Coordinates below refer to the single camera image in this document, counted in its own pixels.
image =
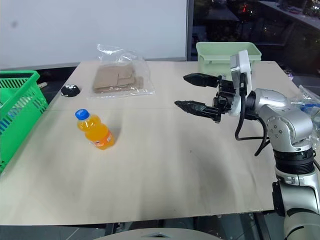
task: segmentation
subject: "wire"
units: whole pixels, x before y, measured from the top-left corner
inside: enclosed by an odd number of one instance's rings
[[[319,165],[319,163],[315,160],[315,159],[313,159],[313,164],[316,166],[316,168],[320,171],[320,165]]]
[[[261,117],[258,117],[258,121],[261,123],[262,128],[263,128],[263,139],[262,139],[262,141],[260,143],[260,146],[259,146],[258,150],[254,154],[255,156],[258,156],[261,153],[261,151],[265,148],[265,146],[266,146],[265,144],[267,142],[267,134],[268,134],[267,133],[267,126],[266,126],[265,122],[262,120]]]
[[[239,133],[240,133],[241,128],[244,124],[244,120],[245,120],[245,116],[246,116],[246,94],[241,93],[240,97],[241,97],[240,118],[239,118],[238,126],[236,127],[236,130],[234,133],[234,137],[237,141],[262,139],[259,148],[257,149],[257,151],[254,154],[254,156],[258,156],[261,153],[261,151],[270,143],[270,141],[267,142],[267,139],[269,139],[267,137],[267,126],[266,126],[265,122],[262,120],[262,118],[258,117],[257,120],[260,122],[260,124],[262,125],[262,128],[263,128],[263,136],[239,137]]]
[[[239,133],[242,128],[242,125],[244,124],[245,115],[246,115],[246,94],[241,93],[241,110],[240,110],[240,118],[238,122],[238,126],[236,127],[234,137],[237,141],[241,141],[239,138]]]

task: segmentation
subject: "plastic bag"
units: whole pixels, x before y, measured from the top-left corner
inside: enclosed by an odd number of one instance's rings
[[[300,95],[291,99],[291,104],[308,114],[312,120],[310,140],[312,148],[317,149],[320,144],[320,97],[302,85],[299,86]]]
[[[91,98],[119,98],[154,94],[150,71],[142,56],[133,51],[98,44],[101,53]]]

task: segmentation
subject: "bottle label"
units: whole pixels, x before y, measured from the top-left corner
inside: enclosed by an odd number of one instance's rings
[[[102,138],[100,141],[93,141],[92,143],[96,146],[96,147],[103,147],[104,145],[108,144],[112,139],[112,133],[111,131],[109,131],[107,133],[107,135]]]

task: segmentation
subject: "white wall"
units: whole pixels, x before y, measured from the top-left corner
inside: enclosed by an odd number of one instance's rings
[[[187,0],[2,0],[0,69],[93,60],[96,44],[185,59]]]

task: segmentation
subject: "light green container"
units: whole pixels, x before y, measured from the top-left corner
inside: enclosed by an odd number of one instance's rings
[[[36,71],[0,71],[0,173],[48,106],[38,78]]]
[[[198,71],[209,75],[226,75],[231,80],[230,56],[247,49],[251,65],[261,61],[261,52],[251,42],[198,42]]]

